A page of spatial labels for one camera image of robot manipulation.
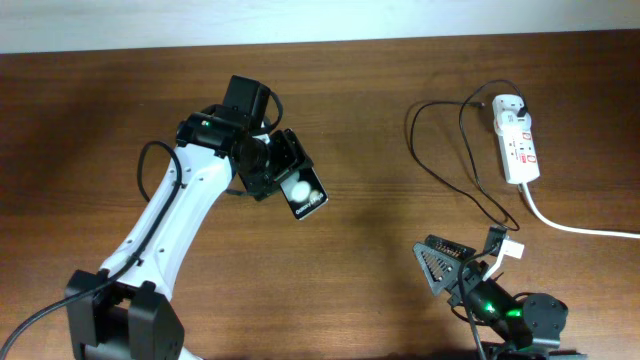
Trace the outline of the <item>white USB charger adapter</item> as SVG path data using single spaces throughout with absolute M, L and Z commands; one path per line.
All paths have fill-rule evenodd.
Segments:
M 512 94 L 498 95 L 492 101 L 495 132 L 502 136 L 511 131 L 529 131 L 531 116 L 522 97 Z

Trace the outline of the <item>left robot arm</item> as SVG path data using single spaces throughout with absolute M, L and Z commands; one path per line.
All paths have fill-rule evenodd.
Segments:
M 262 201 L 281 192 L 302 220 L 327 201 L 313 162 L 290 129 L 266 116 L 278 95 L 231 77 L 224 99 L 182 121 L 161 183 L 118 249 L 96 273 L 76 271 L 65 289 L 76 359 L 193 358 L 171 299 L 177 275 L 216 200 L 232 193 Z

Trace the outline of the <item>black Samsung flip phone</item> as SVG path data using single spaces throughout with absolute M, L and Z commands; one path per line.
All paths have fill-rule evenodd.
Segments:
M 313 167 L 293 173 L 280 189 L 296 220 L 302 221 L 324 206 L 329 196 Z

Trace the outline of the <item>white power strip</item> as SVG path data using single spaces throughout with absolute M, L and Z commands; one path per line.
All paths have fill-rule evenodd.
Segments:
M 519 185 L 536 180 L 540 176 L 540 169 L 531 124 L 520 119 L 506 124 L 495 120 L 494 128 L 506 182 Z

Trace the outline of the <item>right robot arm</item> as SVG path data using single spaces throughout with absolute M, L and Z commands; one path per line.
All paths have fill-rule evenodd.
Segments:
M 413 253 L 433 295 L 447 303 L 471 330 L 474 359 L 561 358 L 560 335 L 568 307 L 546 293 L 507 292 L 493 277 L 506 257 L 519 259 L 524 245 L 499 225 L 489 228 L 484 248 L 435 235 L 413 246 Z

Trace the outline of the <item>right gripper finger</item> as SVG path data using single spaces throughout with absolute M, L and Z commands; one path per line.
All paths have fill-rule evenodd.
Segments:
M 476 250 L 429 235 L 424 242 L 416 243 L 413 252 L 425 275 L 434 296 L 442 291 L 451 292 L 457 283 L 457 273 L 462 262 L 476 253 Z
M 507 238 L 507 229 L 494 225 L 489 228 L 484 245 L 484 252 L 490 256 L 497 257 L 503 241 Z

